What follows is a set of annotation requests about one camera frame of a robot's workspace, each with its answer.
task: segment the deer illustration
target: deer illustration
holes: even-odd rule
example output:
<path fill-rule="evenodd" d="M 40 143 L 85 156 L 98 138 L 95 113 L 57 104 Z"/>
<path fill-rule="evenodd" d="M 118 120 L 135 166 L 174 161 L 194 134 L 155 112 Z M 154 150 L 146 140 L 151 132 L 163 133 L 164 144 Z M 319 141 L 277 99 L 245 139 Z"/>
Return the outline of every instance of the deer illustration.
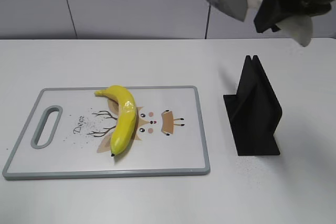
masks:
<path fill-rule="evenodd" d="M 108 106 L 109 106 L 109 110 L 113 114 L 118 115 L 119 106 L 115 101 L 108 99 Z M 133 140 L 141 140 L 141 138 L 139 137 L 139 134 L 145 133 L 146 131 L 149 134 L 152 134 L 154 132 L 154 127 L 157 125 L 156 120 L 150 120 L 150 121 L 145 120 L 147 116 L 150 118 L 153 118 L 154 113 L 153 112 L 141 113 L 141 110 L 143 108 L 144 107 L 137 107 L 138 118 L 137 118 L 136 125 L 135 125 L 136 130 L 134 131 L 134 134 L 132 137 Z M 113 134 L 112 130 L 116 128 L 118 118 L 116 116 L 113 116 L 109 111 L 106 111 L 106 110 L 99 111 L 98 113 L 92 113 L 92 115 L 104 116 L 105 119 L 113 119 L 115 121 L 115 125 L 112 127 L 105 127 L 102 129 L 102 131 L 92 131 L 87 134 L 87 135 L 92 135 L 93 137 L 104 137 L 97 149 L 97 153 L 107 152 L 110 150 L 110 139 L 111 139 L 111 135 Z M 165 134 L 166 136 L 170 136 L 174 133 L 174 126 L 184 126 L 184 124 L 175 123 L 175 121 L 183 121 L 184 118 L 174 119 L 173 112 L 170 110 L 165 110 L 161 114 L 161 117 L 162 117 L 161 132 Z"/>

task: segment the banana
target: banana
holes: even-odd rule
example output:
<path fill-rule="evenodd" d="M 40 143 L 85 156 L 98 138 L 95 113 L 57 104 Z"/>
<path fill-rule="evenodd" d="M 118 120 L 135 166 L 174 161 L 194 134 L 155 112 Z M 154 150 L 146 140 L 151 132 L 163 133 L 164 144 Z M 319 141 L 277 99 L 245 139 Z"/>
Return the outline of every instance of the banana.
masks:
<path fill-rule="evenodd" d="M 132 94 L 122 86 L 111 86 L 94 93 L 114 100 L 119 105 L 118 123 L 111 136 L 111 156 L 122 153 L 130 143 L 137 120 L 137 110 Z"/>

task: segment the white table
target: white table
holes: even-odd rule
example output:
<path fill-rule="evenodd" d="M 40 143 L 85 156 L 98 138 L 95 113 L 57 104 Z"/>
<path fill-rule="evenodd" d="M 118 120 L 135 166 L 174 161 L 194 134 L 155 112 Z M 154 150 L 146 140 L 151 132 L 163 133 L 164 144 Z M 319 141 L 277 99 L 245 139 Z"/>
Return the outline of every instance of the white table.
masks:
<path fill-rule="evenodd" d="M 236 154 L 222 95 L 246 54 L 283 109 L 279 157 Z M 335 67 L 332 39 L 0 41 L 0 169 L 42 88 L 114 83 L 197 86 L 211 165 L 206 176 L 0 177 L 0 222 L 336 223 Z"/>

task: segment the gray wall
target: gray wall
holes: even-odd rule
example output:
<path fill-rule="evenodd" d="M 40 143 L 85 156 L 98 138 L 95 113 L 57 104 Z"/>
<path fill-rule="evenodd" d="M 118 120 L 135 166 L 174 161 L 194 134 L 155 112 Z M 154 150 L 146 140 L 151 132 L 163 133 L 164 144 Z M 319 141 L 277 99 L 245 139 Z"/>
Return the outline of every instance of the gray wall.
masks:
<path fill-rule="evenodd" d="M 205 0 L 0 0 L 0 6 L 0 39 L 179 39 L 204 38 L 206 31 L 207 38 L 286 36 L 257 34 L 253 10 L 241 23 L 211 8 L 208 20 Z M 336 5 L 315 17 L 314 27 L 315 37 L 335 36 Z"/>
<path fill-rule="evenodd" d="M 66 0 L 0 0 L 0 39 L 73 39 Z"/>

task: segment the white cutting board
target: white cutting board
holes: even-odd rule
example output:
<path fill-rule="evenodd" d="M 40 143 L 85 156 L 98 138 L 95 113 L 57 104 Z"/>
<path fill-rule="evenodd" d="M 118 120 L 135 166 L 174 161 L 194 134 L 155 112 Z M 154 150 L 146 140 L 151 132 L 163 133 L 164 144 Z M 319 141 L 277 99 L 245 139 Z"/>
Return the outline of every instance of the white cutting board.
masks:
<path fill-rule="evenodd" d="M 116 157 L 111 157 L 109 151 L 113 129 L 108 129 L 117 123 L 114 118 L 118 117 L 118 106 L 107 98 L 95 97 L 97 89 L 101 88 L 41 91 L 7 161 L 4 176 L 41 179 L 209 172 L 195 87 L 129 87 L 138 107 L 139 122 L 128 151 Z M 50 106 L 62 108 L 55 134 L 46 147 L 33 148 L 31 140 L 43 112 Z M 49 136 L 43 132 L 39 143 L 45 143 Z"/>

